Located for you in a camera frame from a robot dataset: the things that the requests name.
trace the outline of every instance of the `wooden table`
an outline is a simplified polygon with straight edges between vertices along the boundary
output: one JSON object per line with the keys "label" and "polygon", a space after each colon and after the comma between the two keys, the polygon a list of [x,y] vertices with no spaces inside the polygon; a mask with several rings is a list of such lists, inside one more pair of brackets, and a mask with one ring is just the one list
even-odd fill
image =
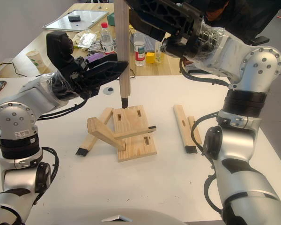
{"label": "wooden table", "polygon": [[[108,11],[110,14],[113,13],[113,3],[82,3],[82,4],[73,4],[64,14],[60,17],[63,17],[67,13],[78,9],[78,10],[95,10],[95,11]],[[97,32],[97,35],[101,35],[101,22],[107,22],[107,17],[104,17],[100,22],[91,28],[92,32]],[[111,34],[115,38],[115,27],[109,26]],[[50,62],[47,57],[46,50],[46,35],[47,33],[52,32],[52,30],[43,30],[41,34],[35,38],[27,47],[25,47],[19,54],[17,54],[12,62],[15,63],[17,72],[28,77],[34,77],[43,73],[51,73],[56,70],[55,66]],[[70,38],[73,38],[76,32],[67,32]],[[38,70],[32,62],[26,56],[26,53],[38,50],[44,60],[47,68]],[[80,49],[74,49],[73,56],[75,58],[82,56],[86,57],[87,52],[83,52]],[[136,75],[178,75],[179,74],[179,59],[174,59],[170,56],[165,55],[164,62],[157,64],[148,64],[146,63],[143,67],[137,67],[134,63],[134,52],[133,47],[130,45],[130,65],[131,69],[135,72]],[[0,78],[2,77],[19,77],[15,74],[14,68],[11,65],[5,66],[0,72]]]}
{"label": "wooden table", "polygon": [[[6,79],[7,85],[0,92],[0,100],[14,95],[32,79]],[[113,94],[103,94],[107,86],[114,88]],[[189,81],[183,76],[137,76],[131,79],[129,106],[143,105],[149,124],[156,125],[157,130],[152,136],[157,154],[121,163],[118,163],[116,149],[101,140],[86,157],[75,155],[87,135],[87,119],[99,116],[106,107],[122,106],[118,81],[103,85],[99,95],[76,112],[38,121],[40,145],[57,151],[60,166],[49,190],[33,206],[26,224],[100,225],[101,220],[93,221],[98,218],[94,215],[101,215],[108,209],[116,212],[104,218],[122,215],[120,209],[123,208],[155,210],[184,222],[220,220],[220,215],[211,209],[203,194],[204,181],[213,174],[210,163],[199,153],[186,154],[173,105],[183,105],[187,116],[198,119],[221,109],[226,93],[226,87]],[[73,99],[60,110],[81,101],[81,98]],[[215,119],[199,124],[202,140],[208,128],[216,124]],[[107,126],[114,130],[112,119]],[[49,153],[44,153],[43,161],[51,165],[54,162]],[[266,176],[281,199],[281,160],[261,129],[250,165]],[[209,194],[221,207],[216,181],[211,184]]]}

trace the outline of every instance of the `black tip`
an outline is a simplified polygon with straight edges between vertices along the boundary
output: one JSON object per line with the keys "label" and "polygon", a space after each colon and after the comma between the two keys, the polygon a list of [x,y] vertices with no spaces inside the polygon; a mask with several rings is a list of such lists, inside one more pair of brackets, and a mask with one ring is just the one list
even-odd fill
{"label": "black tip", "polygon": [[88,150],[87,149],[82,149],[82,148],[79,148],[76,152],[76,155],[78,156],[86,156],[86,154],[88,154]]}
{"label": "black tip", "polygon": [[127,98],[122,98],[122,108],[126,109],[128,107],[128,99]]}
{"label": "black tip", "polygon": [[185,146],[185,150],[186,150],[187,154],[197,154],[198,153],[198,151],[197,151],[195,146],[186,145]]}

